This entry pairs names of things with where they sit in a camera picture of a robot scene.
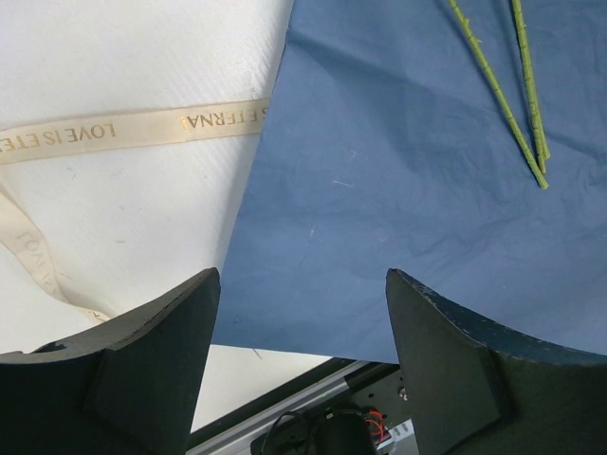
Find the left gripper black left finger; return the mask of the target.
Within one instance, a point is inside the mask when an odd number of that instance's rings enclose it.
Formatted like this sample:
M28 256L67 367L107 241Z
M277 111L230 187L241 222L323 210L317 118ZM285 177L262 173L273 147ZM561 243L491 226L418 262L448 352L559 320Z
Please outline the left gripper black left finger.
M219 299L209 268L94 328L3 354L2 453L185 453Z

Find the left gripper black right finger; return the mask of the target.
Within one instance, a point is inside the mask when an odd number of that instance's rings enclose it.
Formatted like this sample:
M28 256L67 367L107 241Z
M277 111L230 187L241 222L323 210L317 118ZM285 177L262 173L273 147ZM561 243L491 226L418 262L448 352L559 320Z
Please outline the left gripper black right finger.
M420 453L605 453L605 355L509 329L398 269L386 299Z

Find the blue wrapping paper sheet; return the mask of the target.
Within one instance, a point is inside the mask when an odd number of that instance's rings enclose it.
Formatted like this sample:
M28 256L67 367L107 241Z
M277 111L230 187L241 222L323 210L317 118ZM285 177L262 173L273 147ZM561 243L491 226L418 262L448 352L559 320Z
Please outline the blue wrapping paper sheet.
M606 350L606 5L526 1L541 189L444 1L298 1L229 253L220 345L394 362L397 268Z

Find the cream printed ribbon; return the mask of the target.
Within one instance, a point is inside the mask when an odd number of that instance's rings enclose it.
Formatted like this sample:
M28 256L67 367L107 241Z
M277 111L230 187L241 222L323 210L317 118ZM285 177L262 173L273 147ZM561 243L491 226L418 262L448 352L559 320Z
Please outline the cream printed ribbon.
M258 135L268 106L268 99L243 100L15 127L1 133L1 163ZM67 299L42 231L5 194L1 195L1 244L51 298L96 323L108 320L102 311Z

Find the pink flower stem left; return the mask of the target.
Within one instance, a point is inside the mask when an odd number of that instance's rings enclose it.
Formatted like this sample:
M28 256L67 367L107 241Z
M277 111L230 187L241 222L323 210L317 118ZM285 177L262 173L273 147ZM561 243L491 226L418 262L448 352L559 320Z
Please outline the pink flower stem left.
M521 152L523 153L524 159L535 177L538 185L541 189L546 190L548 188L548 182L546 181L543 172L540 170L540 166L534 154L531 152L530 146L527 144L523 132L519 126L518 121L515 119L514 114L511 110L511 107L506 99L506 95L499 84L489 61L481 47L481 41L475 36L469 18L464 14L459 5L455 0L448 0L448 5L451 8L451 11L454 14L456 22L460 27L466 42L469 45L470 50L479 64L481 72L485 77L494 98L497 100L497 103L501 109L502 114L506 119L506 123L510 128L512 135L514 136Z

